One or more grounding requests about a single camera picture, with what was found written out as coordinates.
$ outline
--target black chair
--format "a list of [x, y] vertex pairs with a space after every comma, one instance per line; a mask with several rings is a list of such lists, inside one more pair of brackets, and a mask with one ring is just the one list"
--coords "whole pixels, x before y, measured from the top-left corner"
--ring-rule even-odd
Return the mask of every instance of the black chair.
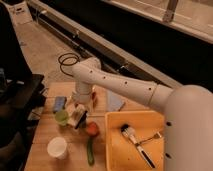
[[7, 146], [17, 132], [27, 142], [29, 113], [42, 106], [45, 97], [41, 74], [33, 74], [25, 61], [9, 13], [0, 2], [0, 148]]

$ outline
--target yellow cup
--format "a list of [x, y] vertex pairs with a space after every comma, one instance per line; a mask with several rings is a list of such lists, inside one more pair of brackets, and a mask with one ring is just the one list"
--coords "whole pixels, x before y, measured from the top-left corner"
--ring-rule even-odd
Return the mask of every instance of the yellow cup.
[[68, 119], [69, 119], [69, 115], [66, 110], [60, 110], [55, 113], [55, 120], [61, 126], [65, 126], [67, 124]]

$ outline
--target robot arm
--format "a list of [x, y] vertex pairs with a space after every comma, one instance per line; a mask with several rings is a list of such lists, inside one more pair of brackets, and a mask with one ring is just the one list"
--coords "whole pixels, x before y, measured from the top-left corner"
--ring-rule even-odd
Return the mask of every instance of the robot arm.
[[210, 91], [196, 85], [172, 90], [154, 82], [109, 74], [100, 68], [96, 58], [72, 66], [76, 79], [74, 100], [89, 102], [92, 86], [97, 84], [165, 114], [164, 170], [212, 170], [213, 95]]
[[74, 65], [72, 74], [76, 79], [76, 93], [73, 97], [75, 101], [83, 104], [91, 99], [92, 85], [96, 84], [158, 112], [163, 112], [166, 100], [173, 91], [154, 82], [104, 72], [97, 58], [89, 58]]

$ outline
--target green cucumber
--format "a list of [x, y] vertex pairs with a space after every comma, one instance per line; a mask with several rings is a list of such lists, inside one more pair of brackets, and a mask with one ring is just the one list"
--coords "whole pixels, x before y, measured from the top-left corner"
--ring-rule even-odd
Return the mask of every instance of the green cucumber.
[[94, 156], [93, 156], [92, 144], [93, 144], [93, 137], [90, 136], [88, 141], [87, 141], [87, 160], [88, 160], [88, 164], [90, 166], [92, 166], [95, 163], [95, 159], [94, 159]]

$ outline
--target brush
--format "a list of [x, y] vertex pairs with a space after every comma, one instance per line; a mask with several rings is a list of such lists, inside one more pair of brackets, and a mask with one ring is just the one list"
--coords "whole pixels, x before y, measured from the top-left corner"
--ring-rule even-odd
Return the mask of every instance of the brush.
[[155, 165], [153, 164], [152, 160], [149, 158], [149, 156], [146, 154], [144, 149], [140, 146], [140, 144], [137, 142], [135, 138], [135, 130], [129, 126], [128, 124], [124, 124], [121, 127], [121, 133], [124, 137], [128, 138], [136, 147], [139, 154], [143, 157], [143, 159], [147, 162], [147, 164], [154, 169]]

